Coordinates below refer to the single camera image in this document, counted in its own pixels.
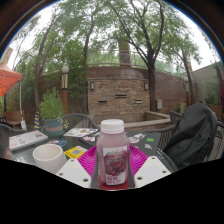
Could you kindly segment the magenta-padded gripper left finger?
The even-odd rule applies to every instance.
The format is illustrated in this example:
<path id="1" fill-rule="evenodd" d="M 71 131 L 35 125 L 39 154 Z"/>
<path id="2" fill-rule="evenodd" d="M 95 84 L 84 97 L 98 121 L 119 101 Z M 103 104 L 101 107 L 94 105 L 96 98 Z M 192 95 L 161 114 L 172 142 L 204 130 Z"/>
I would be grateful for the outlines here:
<path id="1" fill-rule="evenodd" d="M 76 146 L 65 151 L 64 154 L 69 159 L 58 171 L 57 176 L 83 188 L 98 188 L 96 147 L 85 149 Z"/>

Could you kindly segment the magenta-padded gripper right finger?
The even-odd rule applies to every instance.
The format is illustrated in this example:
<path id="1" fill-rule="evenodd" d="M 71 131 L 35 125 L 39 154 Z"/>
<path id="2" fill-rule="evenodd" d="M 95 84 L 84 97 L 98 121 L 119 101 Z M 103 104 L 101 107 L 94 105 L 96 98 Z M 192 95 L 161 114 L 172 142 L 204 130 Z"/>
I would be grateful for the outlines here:
<path id="1" fill-rule="evenodd" d="M 134 146 L 130 147 L 130 169 L 135 188 L 146 186 L 171 174 L 156 156 L 147 156 Z"/>

